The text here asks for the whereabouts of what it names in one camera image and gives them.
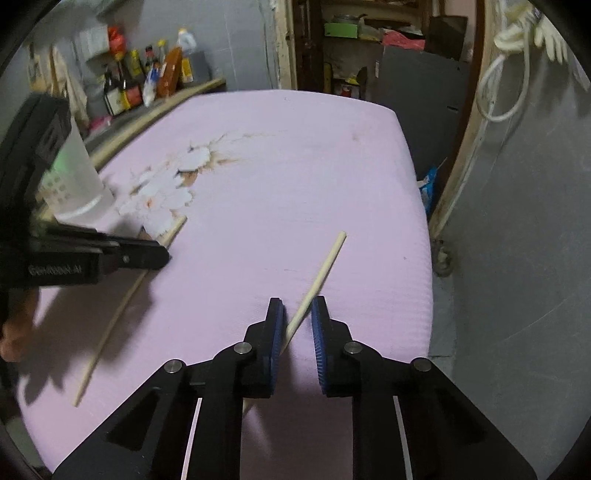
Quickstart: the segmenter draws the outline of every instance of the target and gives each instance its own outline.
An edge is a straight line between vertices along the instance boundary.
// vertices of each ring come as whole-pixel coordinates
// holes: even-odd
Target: pink mattress
[[[427,223],[413,164],[390,110],[332,95],[273,90],[206,95],[179,106],[102,171],[120,196],[147,167],[207,146],[172,260],[137,292],[79,408],[87,360],[137,273],[43,290],[19,401],[41,457],[57,465],[165,361],[212,358],[264,319],[291,317],[339,231],[324,285],[332,318],[383,356],[427,354],[432,320]],[[109,212],[95,226],[135,232]],[[275,396],[243,426],[242,478],[348,479],[350,400],[321,395],[309,319],[280,364]]]

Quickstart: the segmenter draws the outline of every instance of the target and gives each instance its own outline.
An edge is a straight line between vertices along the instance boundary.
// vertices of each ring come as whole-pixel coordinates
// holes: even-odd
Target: wooden stick
[[[170,244],[173,242],[174,237],[177,235],[177,233],[180,231],[180,229],[183,227],[186,221],[187,217],[179,217],[174,226],[167,233],[164,234],[160,243],[164,245],[166,248],[168,248]],[[115,313],[111,317],[111,321],[107,325],[107,328],[103,333],[103,336],[101,337],[98,345],[96,346],[94,356],[92,357],[92,359],[90,359],[88,365],[86,365],[84,376],[82,377],[82,381],[80,382],[80,386],[78,387],[78,392],[76,393],[76,397],[74,398],[74,402],[72,403],[75,407],[80,405],[80,401],[84,396],[86,387],[88,387],[88,384],[90,383],[90,378],[92,377],[92,374],[95,371],[97,364],[99,363],[100,356],[105,348],[107,341],[109,340],[109,337],[111,336],[111,333],[113,332],[113,329],[115,328],[115,325],[119,321],[119,318],[121,318],[121,315],[123,315],[123,312],[125,311],[129,301],[134,296],[135,292],[138,290],[139,286],[142,284],[147,274],[148,270],[142,270],[140,272],[138,278],[135,280],[134,284],[129,288],[129,290],[123,297],[123,300],[121,300],[119,306],[115,310]]]
[[[346,232],[339,233],[339,236],[336,238],[335,244],[333,248],[330,250],[329,256],[326,257],[326,260],[320,267],[320,271],[318,275],[316,275],[316,279],[314,283],[308,290],[308,293],[302,300],[300,307],[297,309],[295,315],[291,318],[287,328],[285,330],[285,339],[283,340],[283,346],[281,347],[280,355],[285,352],[285,349],[290,344],[291,339],[296,334],[298,328],[300,328],[301,323],[304,321],[304,317],[306,316],[306,312],[310,308],[312,300],[316,297],[320,290],[322,289],[322,285],[326,281],[326,278],[329,276],[330,269],[332,268],[333,264],[335,263],[336,257],[339,255],[340,248],[345,243],[345,239],[347,238]],[[245,400],[244,405],[242,407],[242,414],[245,415],[252,407],[252,400]]]

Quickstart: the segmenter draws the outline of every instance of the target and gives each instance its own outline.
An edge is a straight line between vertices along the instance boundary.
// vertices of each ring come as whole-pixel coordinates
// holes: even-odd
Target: shelf
[[[372,2],[370,0],[322,0],[323,5],[354,5],[356,7],[374,7],[400,12],[407,15],[419,16],[421,11],[415,7],[405,7],[401,5],[390,5],[382,2]]]
[[[377,43],[378,45],[382,43],[381,40],[366,40],[365,38],[350,38],[350,37],[333,37],[331,35],[325,35],[325,38],[335,38],[337,40],[354,40],[354,41],[362,41],[365,43]]]

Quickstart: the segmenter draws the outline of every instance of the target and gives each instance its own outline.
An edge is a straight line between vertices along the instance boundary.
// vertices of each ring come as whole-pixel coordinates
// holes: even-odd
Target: grey wall
[[[54,43],[89,95],[89,113],[104,115],[100,86],[96,78],[109,56],[76,62],[72,38],[101,23],[122,24],[128,47],[143,52],[160,38],[176,43],[178,29],[191,31],[206,53],[213,76],[226,78],[228,90],[256,90],[277,87],[275,27],[269,0],[127,0],[98,19],[92,8],[96,0],[63,2],[35,28],[31,39],[35,49],[44,51]],[[22,48],[0,78],[3,100],[0,138],[28,95],[27,54]]]
[[[532,60],[522,117],[491,125],[443,237],[459,387],[544,479],[591,414],[591,93]],[[517,97],[522,57],[503,73]]]

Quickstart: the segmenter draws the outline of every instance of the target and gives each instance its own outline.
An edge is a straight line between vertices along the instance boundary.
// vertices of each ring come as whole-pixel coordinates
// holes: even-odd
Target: floor
[[[439,278],[433,274],[433,330],[429,358],[450,379],[453,379],[456,360],[453,293],[453,274],[447,278]]]

